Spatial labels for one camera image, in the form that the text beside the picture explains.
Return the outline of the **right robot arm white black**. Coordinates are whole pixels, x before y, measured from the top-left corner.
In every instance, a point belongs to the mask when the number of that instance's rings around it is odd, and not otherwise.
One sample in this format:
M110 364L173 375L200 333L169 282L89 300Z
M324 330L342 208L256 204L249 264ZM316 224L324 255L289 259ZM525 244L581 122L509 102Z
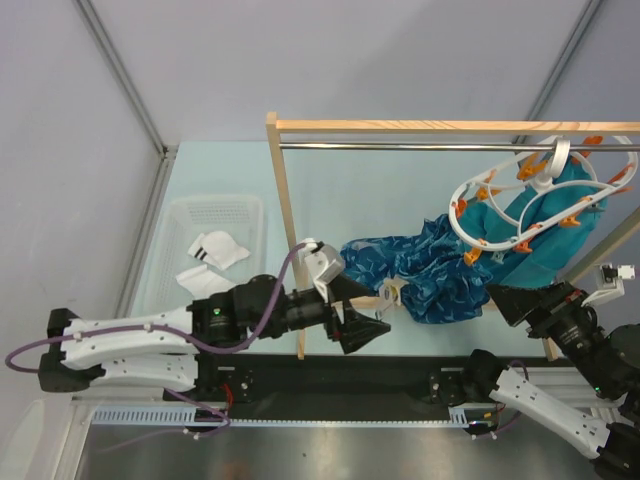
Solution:
M589 416L480 349L463 369L463 393L473 401L490 398L546 427L589 459L602 479L638 478L639 327L626 324L605 333L595 311L621 297L622 288L587 293L561 282L537 289L490 285L487 291L509 325L527 323L531 337L553 340L599 398L621 400L624 419Z

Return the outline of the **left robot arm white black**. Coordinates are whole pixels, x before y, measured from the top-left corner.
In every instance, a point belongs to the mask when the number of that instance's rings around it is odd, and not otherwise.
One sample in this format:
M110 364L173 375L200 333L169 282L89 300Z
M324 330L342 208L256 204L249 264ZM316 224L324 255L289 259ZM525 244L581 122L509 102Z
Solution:
M39 385L48 393L99 384L150 386L208 400L220 388L219 374L205 364L208 356L239 353L259 340L317 325L345 354L389 333L388 323L354 308L352 300L362 292L344 275L325 294L314 288L286 292L279 278L263 274L154 315L85 320L56 309L37 368Z

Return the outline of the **white sock black stripes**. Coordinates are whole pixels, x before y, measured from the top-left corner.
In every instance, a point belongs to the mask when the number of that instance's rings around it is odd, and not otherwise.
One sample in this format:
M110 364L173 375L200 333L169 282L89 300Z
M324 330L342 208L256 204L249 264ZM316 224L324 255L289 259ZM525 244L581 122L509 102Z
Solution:
M225 231L200 234L191 244L187 253L191 257L222 271L226 271L251 255L249 250L240 246Z

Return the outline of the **white sock plain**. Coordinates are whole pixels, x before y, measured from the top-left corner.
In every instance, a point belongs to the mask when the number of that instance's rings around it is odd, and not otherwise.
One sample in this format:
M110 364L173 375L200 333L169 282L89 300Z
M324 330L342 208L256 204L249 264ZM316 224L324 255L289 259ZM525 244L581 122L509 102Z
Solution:
M236 286L234 282L214 273L206 265L185 270L179 273L175 279L195 300L227 292Z

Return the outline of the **white round clip hanger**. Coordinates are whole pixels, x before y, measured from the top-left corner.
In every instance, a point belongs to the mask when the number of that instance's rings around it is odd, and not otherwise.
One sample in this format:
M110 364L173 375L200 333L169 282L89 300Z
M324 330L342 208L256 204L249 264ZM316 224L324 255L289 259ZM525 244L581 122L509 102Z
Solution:
M461 184L452 194L448 206L450 225L456 235L470 247L464 254L464 262L474 265L485 252L532 252L530 243L541 233L559 226L575 228L578 216L600 201L629 189L628 184L639 167L639 146L625 136L616 136L612 145L595 143L573 144L562 136L551 136L539 144L525 146L512 160L507 160L473 176ZM597 177L587 156L596 150L620 150L628 160L620 172L607 181ZM550 217L527 223L525 216L534 203L545 196L567 188L588 188L587 195L561 208ZM500 207L495 197L506 191L531 189L534 192L521 213L511 216ZM490 242L473 236L460 225L460 218L469 207L486 202L497 216L514 228L505 240Z

